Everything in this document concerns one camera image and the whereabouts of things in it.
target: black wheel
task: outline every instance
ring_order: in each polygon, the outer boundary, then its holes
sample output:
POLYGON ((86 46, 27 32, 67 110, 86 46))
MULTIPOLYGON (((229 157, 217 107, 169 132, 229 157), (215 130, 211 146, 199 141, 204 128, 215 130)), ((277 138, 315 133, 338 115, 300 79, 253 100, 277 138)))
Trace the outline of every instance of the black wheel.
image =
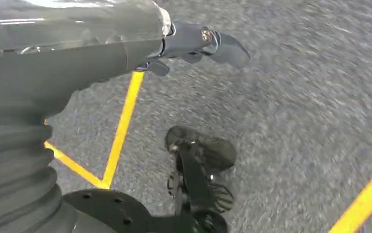
POLYGON ((170 147, 180 142, 199 142, 202 149, 202 163, 210 172, 226 170, 236 162, 237 151, 229 141, 202 134, 196 130, 183 126, 174 126, 166 134, 165 146, 168 151, 170 147))

